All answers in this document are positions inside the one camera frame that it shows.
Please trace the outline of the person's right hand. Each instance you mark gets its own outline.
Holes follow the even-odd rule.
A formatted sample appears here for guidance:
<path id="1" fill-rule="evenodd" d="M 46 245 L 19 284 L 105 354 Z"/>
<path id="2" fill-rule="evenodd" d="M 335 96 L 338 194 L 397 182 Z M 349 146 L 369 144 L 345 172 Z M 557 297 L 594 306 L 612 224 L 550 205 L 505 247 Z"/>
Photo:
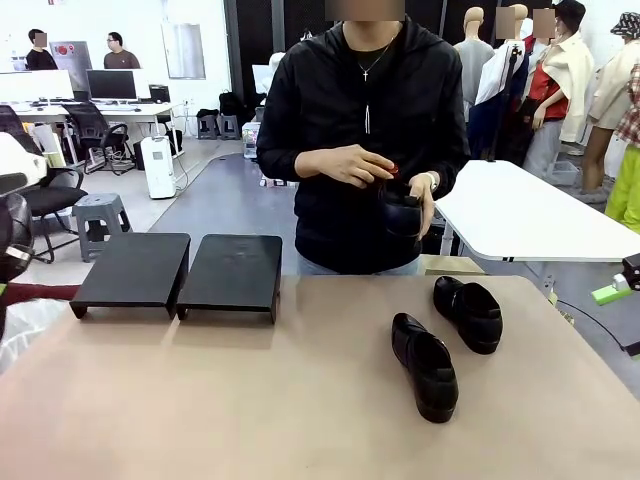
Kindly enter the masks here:
<path id="1" fill-rule="evenodd" d="M 294 168 L 301 179 L 319 175 L 364 189 L 377 180 L 393 178 L 395 164 L 360 145 L 301 152 Z"/>

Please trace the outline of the person's left hand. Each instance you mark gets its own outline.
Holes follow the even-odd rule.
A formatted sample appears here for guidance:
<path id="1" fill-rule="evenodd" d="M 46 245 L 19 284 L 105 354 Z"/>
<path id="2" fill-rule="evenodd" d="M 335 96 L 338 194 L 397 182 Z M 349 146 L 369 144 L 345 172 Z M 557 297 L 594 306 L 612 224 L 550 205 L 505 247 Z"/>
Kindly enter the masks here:
<path id="1" fill-rule="evenodd" d="M 427 234 L 435 212 L 433 193 L 438 188 L 440 176 L 435 171 L 428 171 L 415 175 L 409 181 L 410 196 L 417 198 L 422 207 L 422 223 L 418 239 L 422 240 Z"/>

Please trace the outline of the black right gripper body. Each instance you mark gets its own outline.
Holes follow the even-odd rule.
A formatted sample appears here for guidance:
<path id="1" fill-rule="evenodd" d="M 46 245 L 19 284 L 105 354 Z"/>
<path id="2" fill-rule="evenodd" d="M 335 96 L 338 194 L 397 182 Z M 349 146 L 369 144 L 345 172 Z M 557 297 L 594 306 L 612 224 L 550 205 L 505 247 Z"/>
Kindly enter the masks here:
<path id="1" fill-rule="evenodd" d="M 634 254 L 622 260 L 622 275 L 629 288 L 634 291 L 640 290 L 640 254 Z"/>

